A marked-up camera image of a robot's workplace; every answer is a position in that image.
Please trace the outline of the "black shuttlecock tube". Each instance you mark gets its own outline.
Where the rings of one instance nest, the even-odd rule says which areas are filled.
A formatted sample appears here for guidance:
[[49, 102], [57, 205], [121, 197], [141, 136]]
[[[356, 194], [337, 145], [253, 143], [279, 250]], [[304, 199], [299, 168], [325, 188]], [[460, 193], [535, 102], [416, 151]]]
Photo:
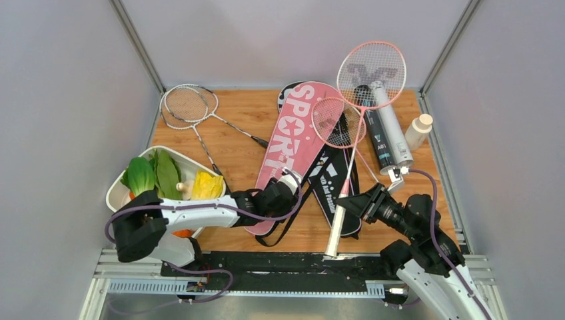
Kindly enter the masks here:
[[[354, 89], [354, 96], [358, 105], [363, 107], [376, 106], [376, 99], [368, 85], [359, 85]], [[392, 157], [392, 151], [388, 142], [386, 131], [380, 120], [376, 109], [369, 109], [364, 113], [367, 133], [370, 136], [376, 160], [381, 175], [388, 175], [390, 170], [394, 170], [396, 163]]]

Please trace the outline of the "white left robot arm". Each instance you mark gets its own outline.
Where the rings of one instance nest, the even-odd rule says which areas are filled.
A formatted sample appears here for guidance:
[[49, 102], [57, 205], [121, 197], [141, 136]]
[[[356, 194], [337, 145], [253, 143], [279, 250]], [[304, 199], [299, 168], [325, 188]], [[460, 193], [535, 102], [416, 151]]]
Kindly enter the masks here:
[[172, 263], [185, 275], [198, 275], [204, 259], [197, 241], [174, 233], [206, 227], [250, 227], [294, 215], [302, 197], [292, 175], [272, 179], [263, 190], [237, 191], [207, 200], [160, 198], [145, 191], [114, 213], [105, 225], [117, 259], [131, 263], [146, 257]]

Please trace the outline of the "white shuttlecock tube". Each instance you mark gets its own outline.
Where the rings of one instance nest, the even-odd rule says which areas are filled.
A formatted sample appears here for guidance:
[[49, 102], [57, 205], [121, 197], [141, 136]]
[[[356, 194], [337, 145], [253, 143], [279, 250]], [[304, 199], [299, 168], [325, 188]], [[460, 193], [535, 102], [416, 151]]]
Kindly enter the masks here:
[[414, 164], [404, 133], [388, 97], [384, 83], [375, 81], [370, 84], [372, 95], [378, 106], [378, 114], [388, 139], [388, 148], [397, 167], [411, 167]]

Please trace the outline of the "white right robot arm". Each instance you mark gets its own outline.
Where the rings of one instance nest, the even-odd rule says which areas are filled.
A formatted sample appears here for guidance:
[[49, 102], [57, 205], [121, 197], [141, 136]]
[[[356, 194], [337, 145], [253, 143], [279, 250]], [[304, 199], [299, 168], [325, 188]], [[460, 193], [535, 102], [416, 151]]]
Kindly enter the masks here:
[[380, 183], [336, 202], [338, 210], [366, 223], [383, 222], [404, 235], [380, 251], [380, 270], [399, 278], [440, 319], [494, 319], [479, 294], [457, 244], [439, 227], [433, 197], [416, 194], [396, 201]]

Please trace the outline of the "pink racket cover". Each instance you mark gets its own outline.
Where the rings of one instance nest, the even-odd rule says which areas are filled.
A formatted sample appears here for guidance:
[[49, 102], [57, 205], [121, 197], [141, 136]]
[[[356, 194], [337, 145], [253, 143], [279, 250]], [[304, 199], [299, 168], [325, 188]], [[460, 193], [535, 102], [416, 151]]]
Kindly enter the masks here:
[[257, 189], [280, 178], [285, 167], [301, 177], [306, 175], [324, 146], [312, 126], [313, 107], [321, 99], [338, 96], [334, 87], [317, 81], [294, 83], [281, 91], [279, 117], [255, 183]]

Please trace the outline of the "pink racket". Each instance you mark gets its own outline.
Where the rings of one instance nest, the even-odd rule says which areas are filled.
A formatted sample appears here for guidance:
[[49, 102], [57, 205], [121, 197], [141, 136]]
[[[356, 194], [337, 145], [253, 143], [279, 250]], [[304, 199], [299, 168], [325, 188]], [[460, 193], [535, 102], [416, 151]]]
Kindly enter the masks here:
[[346, 177], [349, 178], [358, 144], [367, 132], [364, 114], [370, 107], [359, 106], [338, 97], [317, 101], [311, 113], [312, 126], [324, 144], [337, 149], [352, 149]]
[[[384, 83], [392, 102], [396, 101], [404, 91], [406, 61], [396, 45], [385, 41], [369, 41], [354, 48], [344, 58], [336, 76], [338, 98], [358, 105], [354, 89], [359, 85], [370, 86], [375, 81]], [[349, 185], [350, 177], [347, 178], [345, 175], [338, 199], [349, 195]]]

